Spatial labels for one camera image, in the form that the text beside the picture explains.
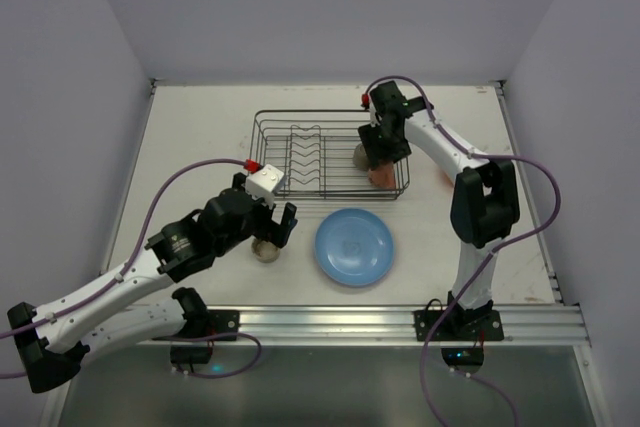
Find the pink cup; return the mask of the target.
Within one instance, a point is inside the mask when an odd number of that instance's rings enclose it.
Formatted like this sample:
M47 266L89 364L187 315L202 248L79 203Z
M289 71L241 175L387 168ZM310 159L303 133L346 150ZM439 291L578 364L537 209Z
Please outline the pink cup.
M369 182L376 188L393 190L396 188L394 163L382 162L368 170Z

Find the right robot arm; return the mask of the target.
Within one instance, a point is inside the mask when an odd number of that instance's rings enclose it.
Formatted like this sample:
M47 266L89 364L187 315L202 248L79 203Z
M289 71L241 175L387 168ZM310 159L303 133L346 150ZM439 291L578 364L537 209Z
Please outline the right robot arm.
M433 335L460 335L493 312L495 249L520 219L515 166L510 160L488 159L449 132L425 94L406 98L391 76L366 89L362 106L370 120L358 134L373 184L387 187L394 165L413 147L453 184L450 223L461 242L457 275L443 313L425 311L420 321Z

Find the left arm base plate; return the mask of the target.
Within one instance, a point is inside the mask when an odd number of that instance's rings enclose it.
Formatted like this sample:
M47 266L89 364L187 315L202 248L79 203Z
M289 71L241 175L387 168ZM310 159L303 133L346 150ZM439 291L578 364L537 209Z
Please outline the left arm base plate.
M240 327L240 312L232 309L205 310L185 315L185 325L175 334L156 340L175 342L236 341Z

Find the grey-green cup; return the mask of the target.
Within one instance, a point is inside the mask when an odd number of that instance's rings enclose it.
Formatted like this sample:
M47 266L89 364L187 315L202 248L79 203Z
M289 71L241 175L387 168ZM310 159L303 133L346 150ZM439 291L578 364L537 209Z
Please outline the grey-green cup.
M369 158L362 144L358 144L353 151L352 162L356 169L367 172L370 168Z

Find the orange white bowl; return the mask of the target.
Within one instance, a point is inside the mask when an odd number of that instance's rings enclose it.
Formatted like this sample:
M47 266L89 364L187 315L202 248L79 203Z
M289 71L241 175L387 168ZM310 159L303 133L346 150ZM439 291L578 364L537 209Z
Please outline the orange white bowl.
M453 188L455 180L452 179L444 170L440 170L440 177L444 185Z

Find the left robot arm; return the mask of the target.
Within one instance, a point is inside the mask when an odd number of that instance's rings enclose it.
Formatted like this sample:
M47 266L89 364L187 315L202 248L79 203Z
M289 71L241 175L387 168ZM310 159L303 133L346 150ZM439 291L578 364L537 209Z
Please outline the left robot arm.
M273 213L285 174L272 165L237 173L231 187L184 218L167 224L116 270L55 301L21 302L7 312L13 338L34 393L53 390L75 377L83 360L116 342L153 337L196 338L208 330L208 314L192 288L148 309L136 301L210 268L249 238L286 246L296 226L296 207L282 219Z

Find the aluminium rail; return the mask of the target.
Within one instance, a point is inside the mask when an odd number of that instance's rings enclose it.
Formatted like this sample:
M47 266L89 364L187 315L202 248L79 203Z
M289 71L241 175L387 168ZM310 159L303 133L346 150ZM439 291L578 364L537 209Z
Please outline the aluminium rail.
M182 307L175 300L138 306L88 330L81 342L105 353L177 333L185 315L205 310L240 312L238 336L250 334L272 345L413 345L413 306L397 307ZM500 306L502 341L436 342L480 345L506 342L517 346L583 346L589 337L581 311L562 305Z

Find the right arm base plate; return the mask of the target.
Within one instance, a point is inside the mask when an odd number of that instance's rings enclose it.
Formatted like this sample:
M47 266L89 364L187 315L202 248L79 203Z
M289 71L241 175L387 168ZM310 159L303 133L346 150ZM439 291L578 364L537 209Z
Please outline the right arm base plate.
M448 306L432 299L426 306L414 310L413 327L416 339L424 342ZM430 337L436 342L502 341L505 338L500 313L489 301L477 309L465 309L455 304L451 312L438 325Z

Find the speckled grey cup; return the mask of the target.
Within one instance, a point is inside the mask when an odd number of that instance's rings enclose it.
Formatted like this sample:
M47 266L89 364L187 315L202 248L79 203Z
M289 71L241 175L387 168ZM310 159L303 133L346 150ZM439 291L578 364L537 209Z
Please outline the speckled grey cup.
M273 263L280 255L280 249L273 243L254 239L251 244L251 252L253 256L261 263Z

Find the blue plate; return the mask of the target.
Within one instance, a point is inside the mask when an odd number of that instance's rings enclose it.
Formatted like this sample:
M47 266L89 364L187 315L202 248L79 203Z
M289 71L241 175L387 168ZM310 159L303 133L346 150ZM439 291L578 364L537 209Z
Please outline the blue plate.
M394 264L391 230L380 217L360 208L329 214L316 230L313 247L321 271L347 287L373 285L386 277Z

